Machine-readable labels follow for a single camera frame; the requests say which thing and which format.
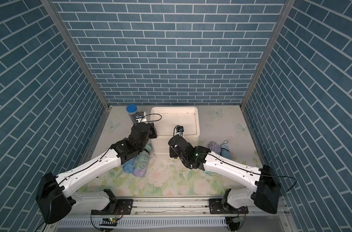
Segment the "green umbrella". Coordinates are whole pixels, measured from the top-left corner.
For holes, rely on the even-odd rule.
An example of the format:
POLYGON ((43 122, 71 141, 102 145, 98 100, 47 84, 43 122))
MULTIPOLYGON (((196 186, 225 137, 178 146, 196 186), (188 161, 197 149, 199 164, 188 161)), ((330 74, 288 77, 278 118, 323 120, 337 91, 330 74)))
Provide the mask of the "green umbrella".
POLYGON ((153 148, 151 144, 147 144, 144 147, 143 151, 139 153, 134 161, 133 166, 135 169, 144 170, 146 168, 149 163, 152 150, 153 148))

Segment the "purple umbrella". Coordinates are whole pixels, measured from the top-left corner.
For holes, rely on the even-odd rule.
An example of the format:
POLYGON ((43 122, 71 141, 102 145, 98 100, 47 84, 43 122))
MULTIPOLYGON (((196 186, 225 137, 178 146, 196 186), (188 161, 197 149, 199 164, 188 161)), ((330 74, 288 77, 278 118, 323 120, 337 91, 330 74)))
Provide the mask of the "purple umbrella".
POLYGON ((221 147, 220 147, 220 145, 219 145, 217 142, 215 142, 215 141, 211 141, 211 142, 208 144, 208 148, 209 148, 211 151, 213 151, 213 152, 215 152, 216 154, 218 154, 218 155, 220 155, 220 153, 221 153, 221 147))
POLYGON ((144 168, 144 169, 138 169, 138 168, 135 168, 134 171, 133 171, 133 175, 135 177, 145 177, 146 173, 147 173, 147 169, 148 169, 148 165, 144 168))

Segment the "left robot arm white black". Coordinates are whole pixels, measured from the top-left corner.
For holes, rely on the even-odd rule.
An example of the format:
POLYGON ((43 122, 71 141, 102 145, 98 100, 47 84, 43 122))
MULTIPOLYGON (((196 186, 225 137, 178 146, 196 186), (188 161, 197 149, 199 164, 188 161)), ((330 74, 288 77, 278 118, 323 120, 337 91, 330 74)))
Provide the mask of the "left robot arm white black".
POLYGON ((79 195, 76 191, 101 174, 119 167, 146 150, 157 132, 153 123, 137 123, 128 138, 112 144, 103 154, 64 173, 45 174, 38 186, 36 202, 46 224, 62 220, 70 213, 93 211, 96 215, 118 211, 117 197, 109 189, 79 195))

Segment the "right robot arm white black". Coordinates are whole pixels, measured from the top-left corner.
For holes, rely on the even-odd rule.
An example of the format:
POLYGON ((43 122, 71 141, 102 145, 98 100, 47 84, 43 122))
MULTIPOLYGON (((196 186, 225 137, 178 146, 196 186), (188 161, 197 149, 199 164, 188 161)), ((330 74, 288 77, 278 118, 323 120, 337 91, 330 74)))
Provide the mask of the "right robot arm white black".
POLYGON ((276 214, 281 193, 281 176, 273 168, 261 168, 237 163, 211 151, 208 148, 192 146, 182 136, 176 135, 168 142, 170 157, 180 158, 188 169, 200 169, 229 178, 245 186, 245 189, 227 189, 221 200, 223 210, 238 214, 246 207, 255 205, 260 210, 276 214))

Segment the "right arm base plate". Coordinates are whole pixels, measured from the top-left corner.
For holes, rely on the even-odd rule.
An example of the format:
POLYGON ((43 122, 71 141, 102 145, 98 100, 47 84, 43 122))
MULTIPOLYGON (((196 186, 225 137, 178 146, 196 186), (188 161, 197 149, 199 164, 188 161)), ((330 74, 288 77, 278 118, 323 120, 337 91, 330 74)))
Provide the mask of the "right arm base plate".
POLYGON ((227 203, 226 199, 222 198, 211 198, 209 202, 209 211, 210 214, 243 214, 246 215, 249 213, 248 207, 243 206, 239 208, 234 208, 233 206, 227 203))

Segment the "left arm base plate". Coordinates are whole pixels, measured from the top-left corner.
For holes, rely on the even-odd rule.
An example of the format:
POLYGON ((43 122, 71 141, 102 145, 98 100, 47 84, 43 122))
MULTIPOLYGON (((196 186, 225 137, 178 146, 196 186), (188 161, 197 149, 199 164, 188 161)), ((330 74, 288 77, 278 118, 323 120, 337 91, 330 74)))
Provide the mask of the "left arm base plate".
POLYGON ((92 210, 92 215, 130 215, 133 206, 133 199, 118 199, 111 201, 103 210, 92 210))

